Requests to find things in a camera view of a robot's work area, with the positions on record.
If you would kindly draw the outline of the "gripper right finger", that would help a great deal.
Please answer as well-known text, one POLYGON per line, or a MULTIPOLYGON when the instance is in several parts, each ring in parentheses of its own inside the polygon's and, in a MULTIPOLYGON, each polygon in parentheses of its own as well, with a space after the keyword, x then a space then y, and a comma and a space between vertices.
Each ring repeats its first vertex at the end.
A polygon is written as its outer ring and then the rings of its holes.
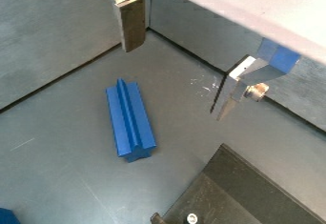
POLYGON ((263 38, 255 56, 245 55, 227 71, 209 108, 220 120, 243 98, 259 102, 268 91, 266 81, 290 73, 300 54, 263 38))

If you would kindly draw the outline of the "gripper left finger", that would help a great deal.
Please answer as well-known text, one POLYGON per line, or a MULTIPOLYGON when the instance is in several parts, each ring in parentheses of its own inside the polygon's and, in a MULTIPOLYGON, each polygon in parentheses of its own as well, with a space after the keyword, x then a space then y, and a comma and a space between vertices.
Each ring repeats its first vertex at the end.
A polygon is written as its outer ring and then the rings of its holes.
POLYGON ((120 26, 121 48, 131 52, 145 41, 145 0, 112 1, 120 26))

